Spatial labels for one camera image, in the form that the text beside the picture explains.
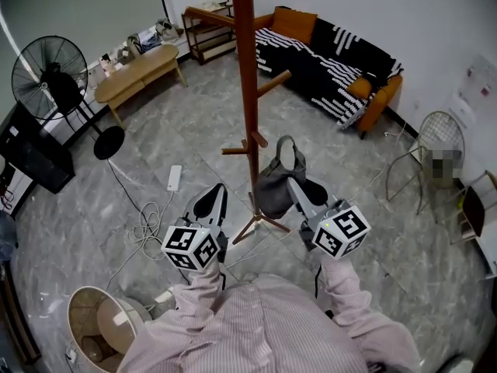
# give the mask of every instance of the pink striped shirt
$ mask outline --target pink striped shirt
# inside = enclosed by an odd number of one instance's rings
[[[419,370],[409,331],[370,308],[348,260],[322,258],[330,319],[306,291],[275,275],[221,292],[217,261],[174,288],[177,310],[146,322],[119,372]]]

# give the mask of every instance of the wooden coat rack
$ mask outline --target wooden coat rack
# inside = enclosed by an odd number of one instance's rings
[[[242,78],[243,112],[245,115],[246,139],[242,140],[241,148],[228,148],[222,150],[222,155],[247,155],[250,167],[250,182],[252,192],[249,192],[253,206],[253,216],[248,224],[240,231],[233,241],[236,245],[244,239],[245,233],[257,221],[267,221],[276,227],[289,232],[290,229],[280,223],[267,218],[262,214],[257,200],[253,197],[253,190],[257,176],[259,175],[259,146],[265,148],[268,144],[266,139],[259,133],[258,128],[258,103],[259,97],[283,83],[291,77],[290,71],[285,71],[257,88],[257,62],[255,60],[255,31],[267,26],[268,16],[254,19],[253,0],[233,0],[235,19],[220,16],[213,12],[187,7],[185,15],[202,19],[209,23],[228,26],[236,30],[238,46],[238,60],[240,62],[240,76]]]

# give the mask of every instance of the sofa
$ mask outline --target sofa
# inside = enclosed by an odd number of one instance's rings
[[[360,137],[374,126],[401,83],[401,63],[373,44],[315,14],[276,7],[255,18],[259,69],[290,70],[286,85]]]

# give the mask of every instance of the sofa armrest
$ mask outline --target sofa armrest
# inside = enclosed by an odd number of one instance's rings
[[[270,28],[273,26],[274,14],[266,16],[258,16],[254,19],[254,30],[262,28]]]
[[[385,87],[382,87],[377,91],[373,100],[370,102],[366,113],[360,118],[359,123],[357,124],[357,128],[359,129],[359,131],[369,131],[369,129],[372,128],[372,126],[380,117],[381,113],[394,97],[401,84],[402,76],[396,75],[388,79],[388,84]]]

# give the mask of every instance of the black fan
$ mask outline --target black fan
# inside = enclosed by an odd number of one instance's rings
[[[123,144],[124,130],[114,126],[101,132],[80,107],[85,101],[88,69],[83,53],[70,40],[45,36],[31,42],[17,57],[12,70],[12,92],[17,102],[40,120],[57,119],[79,113],[99,134],[93,151],[98,159],[108,159]]]

